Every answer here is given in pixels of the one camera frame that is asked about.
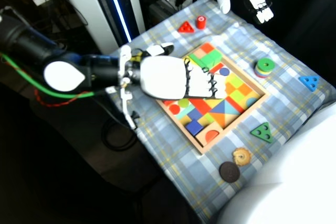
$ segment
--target blue light strip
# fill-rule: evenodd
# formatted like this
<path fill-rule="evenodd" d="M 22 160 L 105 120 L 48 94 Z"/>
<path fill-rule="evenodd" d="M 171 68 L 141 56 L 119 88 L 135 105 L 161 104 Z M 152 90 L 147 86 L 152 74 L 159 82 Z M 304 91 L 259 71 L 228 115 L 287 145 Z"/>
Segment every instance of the blue light strip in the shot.
<path fill-rule="evenodd" d="M 118 2 L 118 0 L 113 0 L 113 1 L 114 1 L 115 7 L 117 8 L 117 12 L 118 12 L 122 27 L 124 28 L 127 40 L 128 40 L 128 42 L 131 42 L 132 39 L 131 39 L 130 33 L 128 32 L 127 25 L 125 23 L 124 17 L 122 15 L 122 12 L 121 12 L 121 9 L 120 9 L 120 6 L 119 6 L 119 2 Z"/>

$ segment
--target dark floor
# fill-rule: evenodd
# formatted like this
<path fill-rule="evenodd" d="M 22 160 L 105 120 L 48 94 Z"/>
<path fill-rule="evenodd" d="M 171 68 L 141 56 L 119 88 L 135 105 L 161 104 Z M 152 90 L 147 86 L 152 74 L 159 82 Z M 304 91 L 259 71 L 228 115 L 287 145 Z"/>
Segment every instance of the dark floor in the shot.
<path fill-rule="evenodd" d="M 0 64 L 0 82 L 29 98 L 34 113 L 54 127 L 102 178 L 121 190 L 140 191 L 136 198 L 142 204 L 135 200 L 133 206 L 135 215 L 143 215 L 144 223 L 198 222 L 185 199 L 140 142 L 125 152 L 111 151 L 102 144 L 101 128 L 109 116 L 93 100 L 81 99 L 60 108 L 41 106 L 33 88 L 4 64 Z M 123 141 L 128 135 L 122 127 L 114 127 L 108 139 Z"/>

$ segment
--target red wire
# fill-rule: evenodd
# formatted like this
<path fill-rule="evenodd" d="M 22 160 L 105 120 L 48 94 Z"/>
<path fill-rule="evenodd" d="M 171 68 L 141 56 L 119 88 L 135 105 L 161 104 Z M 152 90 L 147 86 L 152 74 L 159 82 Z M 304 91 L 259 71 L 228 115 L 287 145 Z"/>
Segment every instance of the red wire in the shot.
<path fill-rule="evenodd" d="M 43 106 L 49 107 L 49 108 L 54 108 L 54 107 L 61 107 L 61 106 L 65 106 L 65 105 L 69 105 L 70 103 L 76 101 L 82 94 L 87 93 L 87 91 L 81 92 L 80 94 L 76 95 L 74 98 L 66 101 L 66 102 L 61 102 L 61 103 L 55 103 L 55 104 L 49 104 L 46 103 L 44 101 L 42 101 L 39 93 L 38 93 L 38 89 L 34 89 L 34 95 L 36 97 L 36 100 Z"/>

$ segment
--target table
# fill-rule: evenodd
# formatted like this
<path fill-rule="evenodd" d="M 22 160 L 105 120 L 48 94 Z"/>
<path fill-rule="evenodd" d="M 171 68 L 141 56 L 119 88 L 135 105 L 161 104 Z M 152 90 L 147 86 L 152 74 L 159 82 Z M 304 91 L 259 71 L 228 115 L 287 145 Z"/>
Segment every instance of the table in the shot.
<path fill-rule="evenodd" d="M 195 29 L 193 34 L 177 32 L 186 20 L 195 27 L 193 22 L 199 15 L 207 17 L 206 29 Z M 222 14 L 214 0 L 195 2 L 129 45 L 145 49 L 152 44 L 173 42 L 175 50 L 171 55 L 182 57 L 206 41 L 213 43 L 271 93 L 260 108 L 206 154 L 201 155 L 157 102 L 139 87 L 131 89 L 134 97 L 129 103 L 130 112 L 135 110 L 140 115 L 136 130 L 139 139 L 203 222 L 209 222 L 314 111 L 336 99 L 336 89 L 322 78 L 318 89 L 314 93 L 309 91 L 298 78 L 316 75 L 315 72 L 253 25 L 232 12 Z M 266 56 L 276 63 L 276 68 L 268 78 L 261 79 L 255 76 L 253 67 L 258 59 Z M 111 99 L 120 107 L 117 94 L 112 94 Z M 271 144 L 249 133 L 266 121 L 274 137 Z M 240 179 L 229 184 L 221 179 L 218 169 L 223 162 L 233 160 L 232 152 L 237 147 L 249 149 L 253 157 L 249 165 L 240 168 Z"/>

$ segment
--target green triangle toy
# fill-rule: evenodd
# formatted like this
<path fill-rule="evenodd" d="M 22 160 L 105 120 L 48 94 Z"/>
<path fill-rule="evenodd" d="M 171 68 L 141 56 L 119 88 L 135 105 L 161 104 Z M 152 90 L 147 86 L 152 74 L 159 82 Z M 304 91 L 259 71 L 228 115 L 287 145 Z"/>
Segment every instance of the green triangle toy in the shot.
<path fill-rule="evenodd" d="M 254 130 L 252 130 L 251 134 L 253 136 L 256 136 L 256 137 L 268 142 L 268 143 L 273 142 L 271 131 L 269 130 L 268 122 L 263 123 L 262 125 L 258 126 Z"/>

